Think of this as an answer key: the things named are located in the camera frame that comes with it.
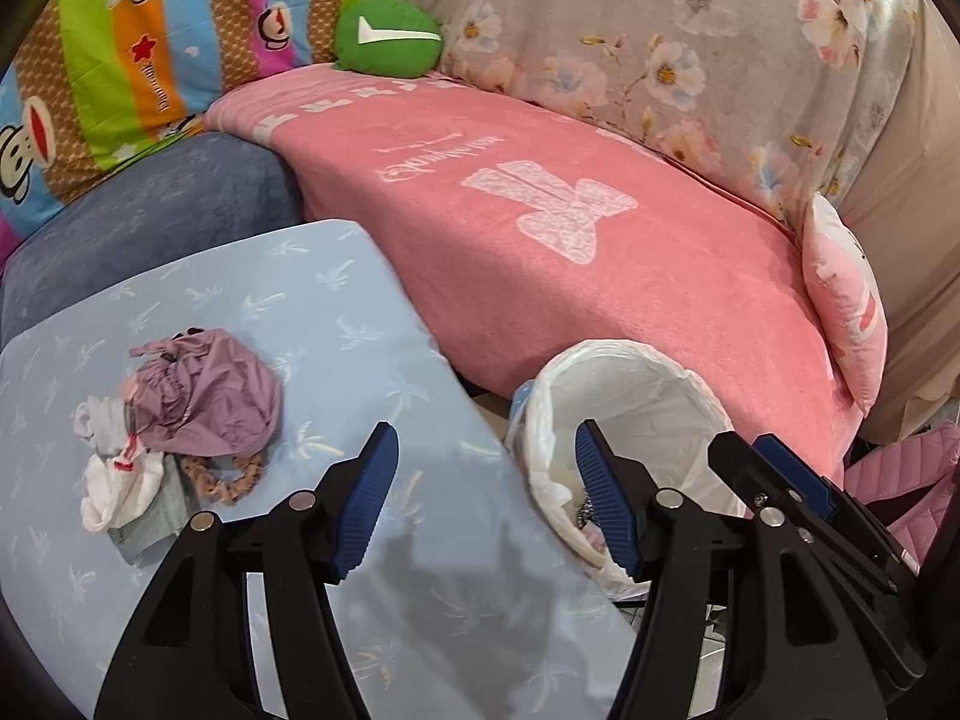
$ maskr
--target purple cloth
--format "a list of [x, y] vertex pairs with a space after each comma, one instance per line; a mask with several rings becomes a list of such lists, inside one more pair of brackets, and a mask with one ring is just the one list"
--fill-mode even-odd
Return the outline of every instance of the purple cloth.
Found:
[[130, 350], [138, 368], [131, 429], [147, 449], [179, 455], [256, 455], [280, 418], [280, 382], [226, 330], [190, 330]]

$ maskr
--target white bow print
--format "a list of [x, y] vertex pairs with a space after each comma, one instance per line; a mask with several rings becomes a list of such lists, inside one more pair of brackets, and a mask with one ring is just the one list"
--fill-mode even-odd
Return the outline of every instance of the white bow print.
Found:
[[578, 265], [596, 255], [596, 221], [637, 208], [637, 201], [622, 191], [591, 178], [572, 187], [536, 162], [520, 160], [483, 167], [461, 184], [538, 209], [517, 220], [520, 232]]

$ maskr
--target blue plastic item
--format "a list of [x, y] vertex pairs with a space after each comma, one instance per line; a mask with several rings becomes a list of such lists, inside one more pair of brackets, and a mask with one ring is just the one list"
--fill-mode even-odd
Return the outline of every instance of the blue plastic item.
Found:
[[400, 460], [400, 441], [392, 425], [378, 437], [370, 450], [366, 466], [350, 491], [337, 522], [337, 548], [333, 553], [333, 568], [344, 579], [360, 565], [373, 534], [373, 526], [380, 517], [383, 502], [397, 473]]
[[827, 521], [833, 517], [836, 507], [830, 497], [829, 488], [789, 446], [772, 433], [766, 433], [757, 437], [752, 447], [784, 476], [794, 490], [803, 495], [811, 512]]
[[577, 428], [575, 446], [577, 468], [610, 555], [629, 576], [635, 576], [643, 567], [643, 559], [637, 549], [637, 521], [621, 493], [620, 485], [613, 478], [605, 448], [594, 439], [587, 423]]

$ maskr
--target pink quilted fabric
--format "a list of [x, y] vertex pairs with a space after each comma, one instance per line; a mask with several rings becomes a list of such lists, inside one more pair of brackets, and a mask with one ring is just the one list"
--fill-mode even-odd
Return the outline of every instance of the pink quilted fabric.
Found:
[[847, 470], [844, 488], [867, 504], [933, 485], [920, 503], [889, 526], [894, 538], [923, 562], [954, 493], [958, 457], [960, 427], [945, 422], [936, 430], [878, 447]]

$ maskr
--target floral bedsheet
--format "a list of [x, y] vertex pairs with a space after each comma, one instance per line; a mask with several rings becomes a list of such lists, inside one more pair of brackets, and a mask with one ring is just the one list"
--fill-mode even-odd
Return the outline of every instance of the floral bedsheet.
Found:
[[410, 0], [440, 69], [645, 143], [795, 229], [843, 199], [896, 100], [920, 0]]

